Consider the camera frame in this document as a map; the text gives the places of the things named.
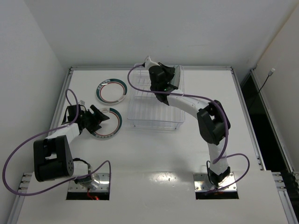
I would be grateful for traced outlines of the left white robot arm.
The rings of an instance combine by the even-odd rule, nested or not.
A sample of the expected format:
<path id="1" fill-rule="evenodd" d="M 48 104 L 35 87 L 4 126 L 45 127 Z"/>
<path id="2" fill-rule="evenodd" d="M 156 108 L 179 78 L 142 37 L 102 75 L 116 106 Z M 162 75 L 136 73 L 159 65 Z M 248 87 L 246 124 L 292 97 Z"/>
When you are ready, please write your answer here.
<path id="1" fill-rule="evenodd" d="M 83 130 L 93 133 L 101 129 L 101 122 L 109 117 L 94 105 L 90 109 L 81 109 L 81 105 L 68 106 L 61 126 L 52 135 L 36 140 L 34 147 L 34 172 L 38 182 L 71 177 L 74 163 L 70 143 Z"/>

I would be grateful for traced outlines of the white plate grey rim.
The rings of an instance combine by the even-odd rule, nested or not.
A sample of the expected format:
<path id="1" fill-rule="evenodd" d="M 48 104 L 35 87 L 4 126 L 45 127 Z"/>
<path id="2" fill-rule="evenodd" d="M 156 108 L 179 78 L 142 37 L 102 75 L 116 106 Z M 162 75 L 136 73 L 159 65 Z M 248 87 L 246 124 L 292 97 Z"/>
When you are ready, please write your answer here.
<path id="1" fill-rule="evenodd" d="M 179 89 L 180 84 L 182 83 L 183 73 L 184 70 L 181 66 L 179 65 L 174 66 L 174 76 L 173 79 L 171 80 L 171 85 L 173 85 L 176 89 Z"/>

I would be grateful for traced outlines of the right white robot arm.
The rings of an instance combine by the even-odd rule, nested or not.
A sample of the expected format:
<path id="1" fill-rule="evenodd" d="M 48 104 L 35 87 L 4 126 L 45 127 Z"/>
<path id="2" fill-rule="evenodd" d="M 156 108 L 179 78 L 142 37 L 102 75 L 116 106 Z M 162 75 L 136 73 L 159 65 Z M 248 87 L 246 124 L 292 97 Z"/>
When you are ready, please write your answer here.
<path id="1" fill-rule="evenodd" d="M 230 128 L 228 118 L 219 101 L 202 101 L 189 97 L 180 89 L 182 69 L 180 66 L 166 66 L 147 56 L 144 67 L 149 72 L 150 90 L 156 98 L 172 107 L 176 107 L 197 119 L 199 133 L 208 144 L 210 166 L 208 179 L 215 187 L 219 186 L 230 173 L 224 147 L 227 146 L 227 133 Z"/>

